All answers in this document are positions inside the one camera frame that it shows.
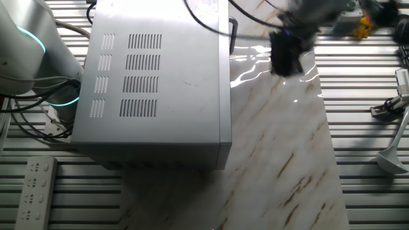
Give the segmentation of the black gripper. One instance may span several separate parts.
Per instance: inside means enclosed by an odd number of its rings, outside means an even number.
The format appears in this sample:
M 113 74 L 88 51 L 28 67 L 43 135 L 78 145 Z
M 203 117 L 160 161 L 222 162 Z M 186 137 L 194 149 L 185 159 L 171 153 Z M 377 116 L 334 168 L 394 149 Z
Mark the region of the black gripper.
M 304 73 L 301 54 L 311 49 L 316 31 L 289 31 L 282 29 L 269 33 L 271 44 L 271 74 L 289 77 Z

